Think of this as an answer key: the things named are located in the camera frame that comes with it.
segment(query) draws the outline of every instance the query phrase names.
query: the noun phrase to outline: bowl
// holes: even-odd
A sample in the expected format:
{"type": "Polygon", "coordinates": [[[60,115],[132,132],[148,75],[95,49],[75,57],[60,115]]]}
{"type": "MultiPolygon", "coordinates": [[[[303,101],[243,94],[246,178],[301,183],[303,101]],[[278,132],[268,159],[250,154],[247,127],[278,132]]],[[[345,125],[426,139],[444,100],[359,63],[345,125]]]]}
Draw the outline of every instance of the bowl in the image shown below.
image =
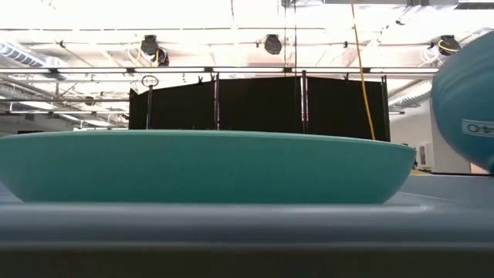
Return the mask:
{"type": "Polygon", "coordinates": [[[370,204],[415,151],[380,141],[238,131],[0,137],[0,182],[24,202],[370,204]]]}

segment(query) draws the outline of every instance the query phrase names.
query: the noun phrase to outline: ceiling pipe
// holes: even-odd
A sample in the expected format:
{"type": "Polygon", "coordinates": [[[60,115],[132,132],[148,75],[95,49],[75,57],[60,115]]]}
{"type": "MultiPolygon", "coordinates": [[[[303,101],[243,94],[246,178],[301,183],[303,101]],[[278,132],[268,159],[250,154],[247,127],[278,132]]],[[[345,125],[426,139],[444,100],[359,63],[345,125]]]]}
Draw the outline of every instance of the ceiling pipe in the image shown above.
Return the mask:
{"type": "Polygon", "coordinates": [[[15,80],[13,78],[10,78],[8,76],[5,76],[5,75],[2,75],[0,74],[0,80],[4,80],[4,81],[7,81],[9,83],[12,83],[12,84],[15,84],[17,86],[20,86],[22,89],[30,92],[30,93],[33,93],[33,94],[42,94],[42,95],[45,95],[45,96],[48,96],[48,97],[56,97],[56,95],[54,93],[50,93],[48,91],[45,91],[45,90],[42,90],[42,89],[39,89],[39,88],[36,88],[34,86],[30,86],[26,83],[23,83],[21,81],[18,81],[18,80],[15,80]]]}
{"type": "Polygon", "coordinates": [[[408,107],[427,100],[431,95],[432,80],[422,80],[401,90],[388,99],[390,107],[408,107]]]}

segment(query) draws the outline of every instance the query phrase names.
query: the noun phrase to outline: blue ball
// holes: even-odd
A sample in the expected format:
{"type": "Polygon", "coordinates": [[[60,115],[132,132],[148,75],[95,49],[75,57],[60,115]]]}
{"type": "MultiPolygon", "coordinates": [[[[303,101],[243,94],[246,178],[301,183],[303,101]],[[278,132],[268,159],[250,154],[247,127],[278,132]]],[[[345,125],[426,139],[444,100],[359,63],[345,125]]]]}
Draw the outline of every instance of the blue ball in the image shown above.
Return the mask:
{"type": "Polygon", "coordinates": [[[438,128],[465,159],[494,172],[494,32],[469,43],[436,74],[438,128]]]}

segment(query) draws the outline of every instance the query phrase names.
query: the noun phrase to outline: metal frame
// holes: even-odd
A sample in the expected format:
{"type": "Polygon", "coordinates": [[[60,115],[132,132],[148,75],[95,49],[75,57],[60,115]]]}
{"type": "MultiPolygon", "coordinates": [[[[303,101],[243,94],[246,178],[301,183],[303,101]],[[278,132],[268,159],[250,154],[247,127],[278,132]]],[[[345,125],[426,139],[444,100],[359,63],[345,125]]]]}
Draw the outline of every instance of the metal frame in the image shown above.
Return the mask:
{"type": "MultiPolygon", "coordinates": [[[[176,66],[176,67],[93,67],[93,68],[5,68],[0,74],[160,74],[160,73],[263,73],[273,75],[296,74],[306,71],[307,74],[346,75],[359,77],[358,67],[234,67],[234,66],[176,66]]],[[[366,77],[381,78],[412,78],[431,79],[438,68],[416,67],[366,67],[366,77]]]]}
{"type": "Polygon", "coordinates": [[[384,119],[386,123],[384,125],[384,132],[386,133],[386,141],[391,142],[391,128],[389,121],[389,105],[387,104],[387,77],[381,77],[381,89],[383,95],[383,110],[384,110],[384,119]]]}

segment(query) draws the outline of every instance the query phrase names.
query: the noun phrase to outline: black partition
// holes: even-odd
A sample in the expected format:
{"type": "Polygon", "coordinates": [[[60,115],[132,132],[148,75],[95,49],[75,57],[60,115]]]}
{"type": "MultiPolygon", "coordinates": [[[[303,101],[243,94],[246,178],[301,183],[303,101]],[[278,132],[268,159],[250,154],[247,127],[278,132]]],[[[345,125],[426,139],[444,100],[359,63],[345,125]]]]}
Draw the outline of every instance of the black partition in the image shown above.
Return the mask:
{"type": "MultiPolygon", "coordinates": [[[[130,129],[146,129],[148,92],[130,92],[130,129]]],[[[215,83],[153,90],[151,129],[215,129],[215,83]]]]}
{"type": "MultiPolygon", "coordinates": [[[[360,81],[307,77],[303,128],[298,77],[217,80],[154,90],[152,129],[265,131],[371,139],[360,81]]],[[[387,92],[366,82],[376,139],[389,141],[387,92]]],[[[148,93],[130,91],[130,129],[145,129],[148,93]]]]}
{"type": "Polygon", "coordinates": [[[220,129],[302,133],[300,78],[219,80],[220,129]]]}
{"type": "MultiPolygon", "coordinates": [[[[361,81],[307,77],[310,134],[371,139],[361,81]]],[[[389,141],[387,94],[380,82],[366,82],[367,101],[379,141],[389,141]]]]}

